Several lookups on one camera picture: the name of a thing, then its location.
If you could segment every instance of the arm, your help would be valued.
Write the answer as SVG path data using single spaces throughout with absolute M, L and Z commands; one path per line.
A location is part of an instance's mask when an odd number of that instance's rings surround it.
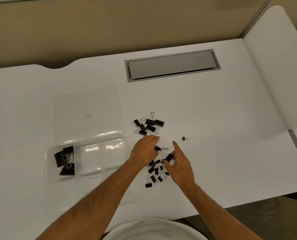
M 159 137 L 144 136 L 110 177 L 53 222 L 36 240 L 100 239 L 130 183 L 157 152 Z
M 191 163 L 173 141 L 174 165 L 164 161 L 164 166 L 174 182 L 190 200 L 217 240 L 261 240 L 230 213 L 212 200 L 195 183 Z

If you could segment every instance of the person's left hand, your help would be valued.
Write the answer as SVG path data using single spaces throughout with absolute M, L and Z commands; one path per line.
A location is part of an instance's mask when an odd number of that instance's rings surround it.
M 154 135 L 144 136 L 139 139 L 130 153 L 130 160 L 141 169 L 149 165 L 154 157 L 158 155 L 158 152 L 154 151 L 154 147 L 159 139 L 159 136 Z

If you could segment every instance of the beige wall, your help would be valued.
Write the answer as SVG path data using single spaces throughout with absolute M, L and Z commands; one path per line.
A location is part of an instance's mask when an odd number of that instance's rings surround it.
M 0 67 L 234 39 L 265 0 L 46 0 L 0 4 Z

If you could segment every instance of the hand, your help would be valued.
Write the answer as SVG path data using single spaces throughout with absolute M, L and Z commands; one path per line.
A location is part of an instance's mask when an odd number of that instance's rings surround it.
M 173 145 L 175 150 L 171 154 L 175 156 L 174 164 L 171 166 L 166 160 L 163 163 L 173 181 L 183 190 L 195 185 L 194 173 L 191 163 L 175 141 Z
M 130 160 L 135 165 L 140 166 L 141 169 L 149 165 L 154 160 L 154 157 L 158 155 L 158 152 L 154 151 L 154 147 L 159 139 L 159 136 L 154 135 L 144 136 L 142 139 L 139 139 L 130 153 Z

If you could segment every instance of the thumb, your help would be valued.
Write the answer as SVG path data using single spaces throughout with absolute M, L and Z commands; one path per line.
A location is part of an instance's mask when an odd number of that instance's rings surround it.
M 166 170 L 169 172 L 171 170 L 171 165 L 168 161 L 164 160 L 163 161 L 164 167 L 166 168 Z

